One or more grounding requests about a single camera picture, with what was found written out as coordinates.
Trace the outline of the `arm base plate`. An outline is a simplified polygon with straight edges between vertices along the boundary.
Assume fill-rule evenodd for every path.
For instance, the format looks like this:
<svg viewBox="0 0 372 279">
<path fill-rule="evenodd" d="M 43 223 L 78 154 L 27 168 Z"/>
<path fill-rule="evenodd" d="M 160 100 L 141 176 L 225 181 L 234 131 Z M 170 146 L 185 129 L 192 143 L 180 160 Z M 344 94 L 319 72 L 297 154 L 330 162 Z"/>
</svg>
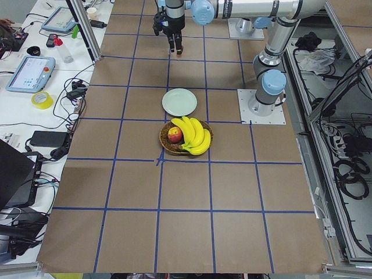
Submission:
<svg viewBox="0 0 372 279">
<path fill-rule="evenodd" d="M 286 125 L 281 99 L 264 105 L 256 99 L 256 90 L 238 89 L 239 111 L 242 124 Z"/>
<path fill-rule="evenodd" d="M 250 20 L 242 18 L 228 19 L 228 29 L 231 39 L 235 40 L 264 40 L 262 29 L 256 29 Z"/>
</svg>

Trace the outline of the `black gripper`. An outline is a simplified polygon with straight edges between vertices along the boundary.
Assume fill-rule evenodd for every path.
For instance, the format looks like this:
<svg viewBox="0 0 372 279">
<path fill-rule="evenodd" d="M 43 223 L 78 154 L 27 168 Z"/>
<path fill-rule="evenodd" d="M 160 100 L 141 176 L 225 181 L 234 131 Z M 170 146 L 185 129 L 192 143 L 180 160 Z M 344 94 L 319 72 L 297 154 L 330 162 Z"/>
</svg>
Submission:
<svg viewBox="0 0 372 279">
<path fill-rule="evenodd" d="M 185 27 L 185 16 L 171 18 L 165 16 L 162 19 L 163 33 L 168 36 L 170 51 L 183 51 L 181 30 Z"/>
</svg>

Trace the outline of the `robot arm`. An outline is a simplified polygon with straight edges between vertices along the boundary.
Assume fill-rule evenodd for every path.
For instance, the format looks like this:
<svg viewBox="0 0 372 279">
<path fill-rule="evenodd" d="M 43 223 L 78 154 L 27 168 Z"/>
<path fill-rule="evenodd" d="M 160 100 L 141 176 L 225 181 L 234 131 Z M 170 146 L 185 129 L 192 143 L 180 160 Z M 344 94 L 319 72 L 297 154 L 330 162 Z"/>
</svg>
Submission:
<svg viewBox="0 0 372 279">
<path fill-rule="evenodd" d="M 259 1 L 261 15 L 274 17 L 265 49 L 255 57 L 253 69 L 257 91 L 248 102 L 252 113 L 266 117 L 272 114 L 276 100 L 285 89 L 287 78 L 279 69 L 281 57 L 301 19 L 318 12 L 324 1 Z"/>
<path fill-rule="evenodd" d="M 259 59 L 266 65 L 278 65 L 298 22 L 318 12 L 325 1 L 192 1 L 194 22 L 204 26 L 214 19 L 275 18 L 265 49 Z M 185 27 L 185 1 L 165 1 L 154 16 L 153 30 L 168 37 L 170 50 L 182 54 L 182 34 Z"/>
</svg>

